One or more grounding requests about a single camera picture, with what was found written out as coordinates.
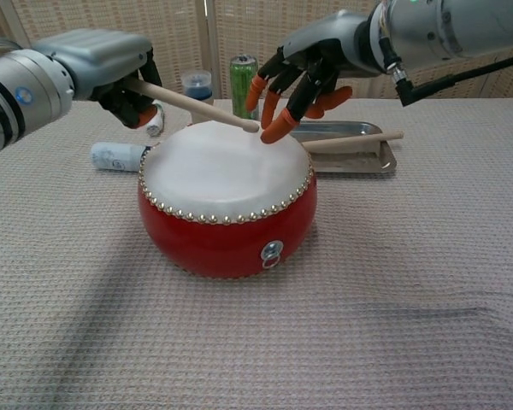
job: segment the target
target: wooden drumstick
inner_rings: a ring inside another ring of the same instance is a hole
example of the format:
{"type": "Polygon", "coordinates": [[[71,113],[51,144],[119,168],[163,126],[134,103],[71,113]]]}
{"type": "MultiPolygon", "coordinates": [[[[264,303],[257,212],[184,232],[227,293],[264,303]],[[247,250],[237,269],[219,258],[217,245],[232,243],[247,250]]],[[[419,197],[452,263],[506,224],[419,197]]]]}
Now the wooden drumstick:
{"type": "Polygon", "coordinates": [[[361,143],[373,143],[380,141],[391,141],[393,139],[402,139],[404,133],[401,131],[397,132],[383,132],[380,134],[369,134],[369,135],[358,135],[356,137],[345,137],[345,138],[332,138],[322,139],[318,141],[307,141],[302,145],[313,153],[334,153],[336,149],[346,148],[352,144],[361,143]]]}
{"type": "Polygon", "coordinates": [[[201,114],[210,120],[222,122],[230,126],[238,126],[247,132],[258,132],[260,130],[260,126],[255,121],[244,120],[205,102],[183,96],[178,92],[167,90],[140,79],[126,78],[124,85],[131,91],[135,91],[150,98],[155,98],[156,100],[169,103],[175,107],[183,108],[196,114],[201,114]]]}

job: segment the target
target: red drum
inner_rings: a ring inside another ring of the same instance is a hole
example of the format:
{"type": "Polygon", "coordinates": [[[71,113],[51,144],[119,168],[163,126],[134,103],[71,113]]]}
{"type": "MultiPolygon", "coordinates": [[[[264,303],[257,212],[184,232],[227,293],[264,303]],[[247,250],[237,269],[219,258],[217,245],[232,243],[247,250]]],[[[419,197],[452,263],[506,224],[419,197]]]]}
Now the red drum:
{"type": "Polygon", "coordinates": [[[303,242],[317,187],[306,149],[291,136],[215,121],[150,149],[139,171],[139,209],[154,244],[176,265],[213,278],[277,266],[303,242]]]}

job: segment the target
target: gray tablecloth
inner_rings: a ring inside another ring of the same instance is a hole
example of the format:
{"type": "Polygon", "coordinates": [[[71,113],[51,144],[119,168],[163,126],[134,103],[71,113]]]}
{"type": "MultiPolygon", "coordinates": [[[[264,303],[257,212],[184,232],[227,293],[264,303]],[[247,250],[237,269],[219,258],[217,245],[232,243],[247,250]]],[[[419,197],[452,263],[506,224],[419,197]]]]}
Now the gray tablecloth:
{"type": "Polygon", "coordinates": [[[96,104],[1,152],[0,405],[513,408],[513,100],[326,118],[404,130],[397,172],[321,177],[304,246],[237,281],[152,245],[89,150],[156,140],[96,104]]]}

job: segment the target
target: robotic hand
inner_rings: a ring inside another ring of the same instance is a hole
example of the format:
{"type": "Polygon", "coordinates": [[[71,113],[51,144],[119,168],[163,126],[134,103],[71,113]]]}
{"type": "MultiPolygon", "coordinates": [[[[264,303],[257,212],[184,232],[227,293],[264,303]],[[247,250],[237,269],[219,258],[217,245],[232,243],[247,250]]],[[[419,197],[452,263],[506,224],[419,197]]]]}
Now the robotic hand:
{"type": "Polygon", "coordinates": [[[156,113],[153,99],[122,87],[139,75],[162,85],[150,41],[127,32],[78,29],[0,56],[0,150],[61,118],[76,100],[143,126],[156,113]]]}
{"type": "Polygon", "coordinates": [[[287,37],[252,80],[254,109],[271,79],[262,111],[262,140],[271,144],[304,117],[321,118],[351,97],[338,79],[390,75],[406,106],[457,82],[513,65],[513,57],[416,86],[405,69],[437,67],[513,48],[513,0],[380,0],[370,15],[339,11],[287,37]],[[281,93],[300,82],[273,120],[281,93]]]}

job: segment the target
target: silver tray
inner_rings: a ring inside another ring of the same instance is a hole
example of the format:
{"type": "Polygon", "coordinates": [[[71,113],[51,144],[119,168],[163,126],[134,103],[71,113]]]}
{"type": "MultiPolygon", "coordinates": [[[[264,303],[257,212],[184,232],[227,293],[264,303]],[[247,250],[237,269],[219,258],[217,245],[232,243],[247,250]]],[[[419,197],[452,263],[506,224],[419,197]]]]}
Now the silver tray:
{"type": "MultiPolygon", "coordinates": [[[[291,131],[299,142],[378,134],[382,130],[368,122],[302,121],[291,131]]],[[[312,154],[318,173],[389,173],[397,161],[387,141],[360,143],[342,154],[312,154]]]]}

